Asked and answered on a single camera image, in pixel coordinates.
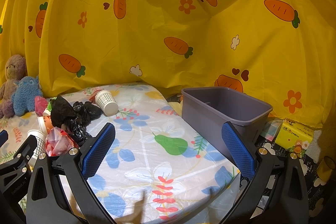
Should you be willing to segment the orange fruit print paper cup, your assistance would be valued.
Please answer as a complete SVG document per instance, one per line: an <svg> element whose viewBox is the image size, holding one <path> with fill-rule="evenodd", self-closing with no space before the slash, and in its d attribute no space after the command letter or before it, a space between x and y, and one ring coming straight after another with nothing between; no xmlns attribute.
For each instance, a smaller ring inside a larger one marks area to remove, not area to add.
<svg viewBox="0 0 336 224"><path fill-rule="evenodd" d="M38 123L44 135L48 135L53 129L54 126L51 121L51 112L48 109L43 112L42 116L38 116Z"/></svg>

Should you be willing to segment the grey plastic trash bin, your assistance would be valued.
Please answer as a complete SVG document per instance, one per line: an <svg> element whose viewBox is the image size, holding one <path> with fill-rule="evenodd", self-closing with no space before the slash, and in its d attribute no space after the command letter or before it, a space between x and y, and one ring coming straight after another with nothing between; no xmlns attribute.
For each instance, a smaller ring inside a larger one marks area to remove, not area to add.
<svg viewBox="0 0 336 224"><path fill-rule="evenodd" d="M225 87L182 90L182 118L228 160L232 157L222 139L222 125L231 122L244 139L254 143L273 107Z"/></svg>

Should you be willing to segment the yellow tissue box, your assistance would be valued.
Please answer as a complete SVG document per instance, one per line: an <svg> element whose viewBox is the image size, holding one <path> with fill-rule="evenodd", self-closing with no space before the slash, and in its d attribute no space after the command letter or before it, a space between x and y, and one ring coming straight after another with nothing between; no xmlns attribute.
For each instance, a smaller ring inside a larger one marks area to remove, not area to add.
<svg viewBox="0 0 336 224"><path fill-rule="evenodd" d="M277 134L275 143L285 150L295 153L299 158L303 158L313 137L314 131L311 128L285 119Z"/></svg>

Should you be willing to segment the red-white plastic bag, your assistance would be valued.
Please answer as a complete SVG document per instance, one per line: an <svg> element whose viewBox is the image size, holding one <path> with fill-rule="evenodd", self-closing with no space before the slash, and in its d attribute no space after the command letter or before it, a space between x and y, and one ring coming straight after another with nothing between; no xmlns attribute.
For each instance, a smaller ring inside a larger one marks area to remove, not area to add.
<svg viewBox="0 0 336 224"><path fill-rule="evenodd" d="M70 149L77 147L76 142L58 127L52 128L46 137L46 153L50 157L64 155Z"/></svg>

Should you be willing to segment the pink plastic bag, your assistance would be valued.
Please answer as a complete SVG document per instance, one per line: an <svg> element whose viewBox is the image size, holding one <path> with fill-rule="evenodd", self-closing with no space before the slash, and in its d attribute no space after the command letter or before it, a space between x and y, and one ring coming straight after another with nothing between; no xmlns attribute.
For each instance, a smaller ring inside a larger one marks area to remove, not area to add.
<svg viewBox="0 0 336 224"><path fill-rule="evenodd" d="M36 96L34 99L35 102L35 113L37 116L42 116L44 111L48 106L48 101L42 96Z"/></svg>

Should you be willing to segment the blue fuzzy monster plush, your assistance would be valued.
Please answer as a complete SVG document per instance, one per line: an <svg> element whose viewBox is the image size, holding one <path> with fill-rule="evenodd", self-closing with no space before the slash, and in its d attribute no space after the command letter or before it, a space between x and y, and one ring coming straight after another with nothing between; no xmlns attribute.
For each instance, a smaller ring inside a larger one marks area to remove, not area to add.
<svg viewBox="0 0 336 224"><path fill-rule="evenodd" d="M23 77L17 84L17 90L11 96L14 114L21 117L26 112L34 111L36 96L43 96L39 76L36 78L31 76Z"/></svg>

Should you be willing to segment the black crumpled plastic bag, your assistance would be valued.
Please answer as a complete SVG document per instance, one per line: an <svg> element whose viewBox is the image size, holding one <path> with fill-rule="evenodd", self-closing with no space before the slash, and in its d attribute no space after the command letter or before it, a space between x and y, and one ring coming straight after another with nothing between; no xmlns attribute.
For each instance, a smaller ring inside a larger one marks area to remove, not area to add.
<svg viewBox="0 0 336 224"><path fill-rule="evenodd" d="M102 110L92 102L70 104L64 97L50 100L51 121L54 127L63 129L81 147L92 135L87 126L102 115Z"/></svg>

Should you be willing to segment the purple teddy bear plush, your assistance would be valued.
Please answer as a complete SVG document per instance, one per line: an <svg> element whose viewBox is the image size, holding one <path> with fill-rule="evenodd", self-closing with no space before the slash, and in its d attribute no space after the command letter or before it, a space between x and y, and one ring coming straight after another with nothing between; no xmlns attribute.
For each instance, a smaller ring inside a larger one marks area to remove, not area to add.
<svg viewBox="0 0 336 224"><path fill-rule="evenodd" d="M1 86L1 118L10 118L14 115L11 96L17 90L18 82L27 76L26 59L21 55L11 56L5 65L6 82Z"/></svg>

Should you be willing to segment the red snack wrapper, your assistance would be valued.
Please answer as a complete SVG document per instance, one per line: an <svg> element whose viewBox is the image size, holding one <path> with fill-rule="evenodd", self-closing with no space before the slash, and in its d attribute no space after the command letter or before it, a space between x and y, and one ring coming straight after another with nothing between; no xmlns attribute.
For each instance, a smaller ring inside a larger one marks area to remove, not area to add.
<svg viewBox="0 0 336 224"><path fill-rule="evenodd" d="M97 88L97 89L95 89L94 91L93 91L93 93L90 95L90 97L89 97L89 101L90 102L92 102L92 103L95 103L95 101L96 101L96 95L99 93L99 92L101 92L102 91L102 88Z"/></svg>

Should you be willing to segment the white green-grid paper cup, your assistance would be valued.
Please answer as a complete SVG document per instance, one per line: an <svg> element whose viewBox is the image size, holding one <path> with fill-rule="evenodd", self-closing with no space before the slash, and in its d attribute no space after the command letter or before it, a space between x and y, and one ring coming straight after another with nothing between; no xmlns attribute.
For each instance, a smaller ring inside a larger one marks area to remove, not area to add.
<svg viewBox="0 0 336 224"><path fill-rule="evenodd" d="M108 117L113 116L118 112L118 104L112 96L112 93L108 90L99 91L95 96L95 102Z"/></svg>

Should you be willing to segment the yellow carrot print curtain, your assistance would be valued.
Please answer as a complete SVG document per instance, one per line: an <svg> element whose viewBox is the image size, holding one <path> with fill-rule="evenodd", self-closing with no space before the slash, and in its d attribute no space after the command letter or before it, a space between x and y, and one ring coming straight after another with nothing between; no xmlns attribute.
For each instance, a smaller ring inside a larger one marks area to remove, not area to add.
<svg viewBox="0 0 336 224"><path fill-rule="evenodd" d="M279 118L335 122L335 0L1 0L1 64L15 54L49 97L225 86Z"/></svg>

